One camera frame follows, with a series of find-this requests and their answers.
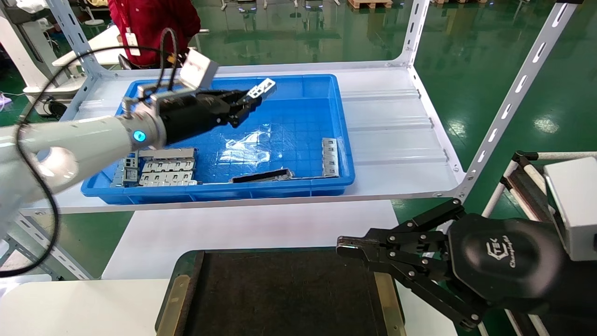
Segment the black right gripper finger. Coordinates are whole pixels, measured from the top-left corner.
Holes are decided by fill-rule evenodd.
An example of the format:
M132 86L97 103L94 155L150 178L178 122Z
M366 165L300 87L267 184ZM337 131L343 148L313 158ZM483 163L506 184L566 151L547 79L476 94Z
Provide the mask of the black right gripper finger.
M371 228L362 238L340 236L337 253L344 257L373 261L394 252L422 254L446 249L447 235L438 230L442 224L466 214L460 200L451 199L420 213L394 228Z

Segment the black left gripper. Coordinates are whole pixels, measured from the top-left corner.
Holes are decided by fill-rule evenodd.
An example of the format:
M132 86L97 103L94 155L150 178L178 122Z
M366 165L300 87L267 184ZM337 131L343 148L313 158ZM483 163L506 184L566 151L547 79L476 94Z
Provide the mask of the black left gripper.
M227 123L238 128L263 101L248 93L249 90L206 90L161 102L159 117L166 128L166 146Z

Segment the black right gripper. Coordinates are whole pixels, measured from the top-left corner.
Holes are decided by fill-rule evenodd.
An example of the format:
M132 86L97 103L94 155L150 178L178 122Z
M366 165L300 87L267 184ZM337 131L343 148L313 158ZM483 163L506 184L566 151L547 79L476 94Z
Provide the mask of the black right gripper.
M463 284L440 280L446 289L430 272L387 256L373 262L373 270L390 274L466 330L482 323L486 301L527 313L548 311L556 278L565 264L565 250L554 227L522 218L489 219L469 213L450 225L448 241L452 272Z

